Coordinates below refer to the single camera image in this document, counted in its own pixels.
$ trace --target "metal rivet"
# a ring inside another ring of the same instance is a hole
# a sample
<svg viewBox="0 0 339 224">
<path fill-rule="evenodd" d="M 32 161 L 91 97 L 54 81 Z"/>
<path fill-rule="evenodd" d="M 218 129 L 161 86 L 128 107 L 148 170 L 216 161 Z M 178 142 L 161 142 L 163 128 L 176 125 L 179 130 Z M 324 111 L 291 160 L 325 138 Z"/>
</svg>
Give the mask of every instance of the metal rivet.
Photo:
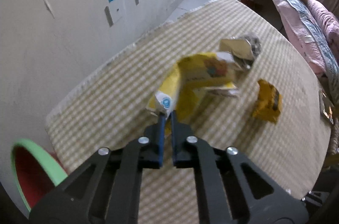
<svg viewBox="0 0 339 224">
<path fill-rule="evenodd" d="M 98 150 L 98 153 L 100 154 L 100 155 L 107 155 L 108 153 L 109 153 L 109 149 L 108 148 L 106 148 L 106 147 L 101 147 L 99 150 Z"/>
<path fill-rule="evenodd" d="M 195 136 L 188 136 L 188 137 L 186 138 L 186 141 L 189 142 L 189 143 L 191 143 L 191 144 L 194 144 L 194 143 L 198 142 L 198 138 L 195 137 Z"/>
<path fill-rule="evenodd" d="M 230 155 L 236 155 L 238 154 L 238 149 L 235 147 L 229 147 L 227 148 L 227 153 Z"/>
<path fill-rule="evenodd" d="M 139 142 L 140 144 L 148 144 L 148 143 L 150 142 L 150 140 L 149 140 L 147 137 L 143 136 L 143 137 L 140 137 L 140 138 L 138 139 L 138 142 Z"/>
</svg>

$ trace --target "beige plaid tablecloth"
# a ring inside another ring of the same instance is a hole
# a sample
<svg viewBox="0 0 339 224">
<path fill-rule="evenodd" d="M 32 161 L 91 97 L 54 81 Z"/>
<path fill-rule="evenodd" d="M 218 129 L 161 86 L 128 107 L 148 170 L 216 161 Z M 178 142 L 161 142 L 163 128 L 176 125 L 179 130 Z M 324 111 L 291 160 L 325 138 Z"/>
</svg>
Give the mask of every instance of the beige plaid tablecloth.
<svg viewBox="0 0 339 224">
<path fill-rule="evenodd" d="M 145 105 L 180 57 L 217 51 L 221 38 L 254 32 L 262 53 L 236 84 L 239 99 L 206 97 L 190 124 L 212 146 L 235 146 L 292 196 L 310 190 L 325 158 L 330 127 L 319 113 L 320 85 L 294 47 L 268 22 L 236 0 L 215 0 L 166 23 L 113 57 L 48 115 L 46 129 L 58 158 L 76 169 L 101 146 L 121 148 L 156 122 Z M 257 80 L 283 96 L 277 125 L 251 117 Z M 165 141 L 164 167 L 145 170 L 139 223 L 198 223 L 193 171 L 172 166 Z"/>
</svg>

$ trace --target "blue logo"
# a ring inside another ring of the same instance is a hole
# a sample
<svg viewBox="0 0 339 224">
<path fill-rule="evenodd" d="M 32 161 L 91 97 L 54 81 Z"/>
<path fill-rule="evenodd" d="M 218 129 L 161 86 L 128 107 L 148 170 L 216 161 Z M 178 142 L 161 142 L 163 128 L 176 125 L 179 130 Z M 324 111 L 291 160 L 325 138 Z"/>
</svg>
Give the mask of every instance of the blue logo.
<svg viewBox="0 0 339 224">
<path fill-rule="evenodd" d="M 165 109 L 169 109 L 171 104 L 170 98 L 163 98 L 161 104 L 164 106 Z"/>
</svg>

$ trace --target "table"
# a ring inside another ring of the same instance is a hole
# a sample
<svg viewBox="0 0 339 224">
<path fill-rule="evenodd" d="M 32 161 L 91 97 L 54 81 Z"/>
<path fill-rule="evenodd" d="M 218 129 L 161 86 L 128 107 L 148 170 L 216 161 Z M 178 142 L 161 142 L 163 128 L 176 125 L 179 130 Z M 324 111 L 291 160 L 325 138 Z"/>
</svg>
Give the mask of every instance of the table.
<svg viewBox="0 0 339 224">
<path fill-rule="evenodd" d="M 237 0 L 215 0 L 144 35 L 77 86 L 46 120 L 63 166 L 76 169 L 101 146 L 117 149 L 156 122 L 145 106 L 180 57 L 217 51 L 221 38 L 254 32 L 262 52 L 236 84 L 239 99 L 204 98 L 190 124 L 212 146 L 235 146 L 292 196 L 302 198 L 321 170 L 331 129 L 321 119 L 320 84 L 296 49 Z M 277 125 L 251 117 L 263 78 L 283 96 Z M 175 169 L 171 140 L 164 167 L 145 170 L 139 223 L 198 223 L 193 171 Z"/>
</svg>

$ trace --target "cartoon picture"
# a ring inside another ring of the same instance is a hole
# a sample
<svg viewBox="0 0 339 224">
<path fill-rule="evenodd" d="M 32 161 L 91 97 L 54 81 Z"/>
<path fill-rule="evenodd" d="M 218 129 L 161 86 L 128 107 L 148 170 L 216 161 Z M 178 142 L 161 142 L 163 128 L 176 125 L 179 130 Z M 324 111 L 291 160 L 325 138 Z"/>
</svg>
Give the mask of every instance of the cartoon picture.
<svg viewBox="0 0 339 224">
<path fill-rule="evenodd" d="M 215 58 L 211 58 L 204 61 L 207 68 L 207 73 L 211 77 L 225 76 L 227 73 L 227 63 L 225 61 L 219 61 Z"/>
</svg>

